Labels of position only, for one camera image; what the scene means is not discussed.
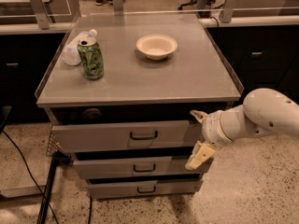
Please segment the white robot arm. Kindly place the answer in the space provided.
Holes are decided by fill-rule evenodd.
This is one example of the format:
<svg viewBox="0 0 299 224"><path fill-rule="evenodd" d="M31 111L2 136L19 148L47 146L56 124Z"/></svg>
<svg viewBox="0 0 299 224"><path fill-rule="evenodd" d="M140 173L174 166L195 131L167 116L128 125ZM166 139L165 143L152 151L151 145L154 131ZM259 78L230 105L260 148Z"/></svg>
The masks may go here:
<svg viewBox="0 0 299 224"><path fill-rule="evenodd" d="M202 124L203 142L197 141L185 168L195 170L211 158L216 147L240 138L258 138L273 133L299 137L299 105L284 94L260 88L251 91L243 104L213 113L192 110Z"/></svg>

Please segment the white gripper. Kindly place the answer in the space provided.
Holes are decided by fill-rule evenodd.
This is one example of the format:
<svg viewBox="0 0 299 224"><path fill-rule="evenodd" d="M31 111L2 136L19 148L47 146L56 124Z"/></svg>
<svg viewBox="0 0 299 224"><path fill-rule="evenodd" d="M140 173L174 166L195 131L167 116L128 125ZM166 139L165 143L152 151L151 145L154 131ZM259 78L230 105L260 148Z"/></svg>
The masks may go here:
<svg viewBox="0 0 299 224"><path fill-rule="evenodd" d="M205 139L204 143L200 141L195 143L192 155L185 164L187 170L195 170L214 155L216 148L212 145L223 147L231 143L232 140L224 133L221 127L222 111L207 114L203 111L191 110L190 114L202 124L202 135Z"/></svg>

